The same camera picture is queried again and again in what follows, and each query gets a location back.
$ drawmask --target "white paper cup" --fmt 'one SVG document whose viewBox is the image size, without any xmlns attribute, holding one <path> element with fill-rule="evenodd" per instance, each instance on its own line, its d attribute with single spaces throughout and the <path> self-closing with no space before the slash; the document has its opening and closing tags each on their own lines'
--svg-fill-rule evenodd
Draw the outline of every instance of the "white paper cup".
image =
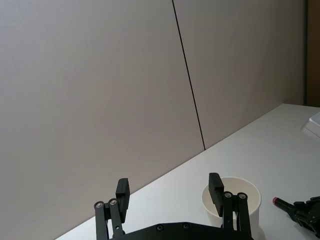
<svg viewBox="0 0 320 240">
<path fill-rule="evenodd" d="M 254 240 L 258 240 L 259 208 L 261 205 L 261 194 L 258 188 L 251 182 L 239 177 L 222 177 L 221 180 L 224 185 L 224 191 L 229 191 L 234 195 L 240 192 L 247 194 L 251 235 Z M 222 218 L 219 217 L 216 206 L 212 202 L 208 185 L 204 188 L 202 192 L 202 204 L 208 214 L 212 226 L 221 227 Z M 233 215 L 233 228 L 237 229 L 235 214 Z"/>
</svg>

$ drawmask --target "bolt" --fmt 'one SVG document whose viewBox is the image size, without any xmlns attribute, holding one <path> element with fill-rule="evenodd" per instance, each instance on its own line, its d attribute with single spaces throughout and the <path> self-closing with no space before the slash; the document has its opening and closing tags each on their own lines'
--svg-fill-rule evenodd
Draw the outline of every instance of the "bolt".
<svg viewBox="0 0 320 240">
<path fill-rule="evenodd" d="M 162 231 L 163 229 L 164 229 L 164 226 L 161 225 L 161 224 L 156 226 L 156 230 L 159 231 L 159 232 Z"/>
<path fill-rule="evenodd" d="M 182 227 L 183 227 L 184 229 L 189 229 L 189 224 L 188 224 L 188 223 L 184 223 L 184 224 L 182 225 Z"/>
<path fill-rule="evenodd" d="M 224 196 L 225 196 L 226 198 L 231 198 L 231 194 L 230 194 L 229 192 L 226 192 L 226 193 L 224 194 Z"/>
<path fill-rule="evenodd" d="M 246 199 L 246 195 L 244 195 L 244 194 L 239 194 L 239 198 L 241 198 L 241 199 Z"/>
<path fill-rule="evenodd" d="M 97 207 L 97 208 L 101 208 L 102 207 L 102 202 L 98 202 L 95 206 Z"/>
</svg>

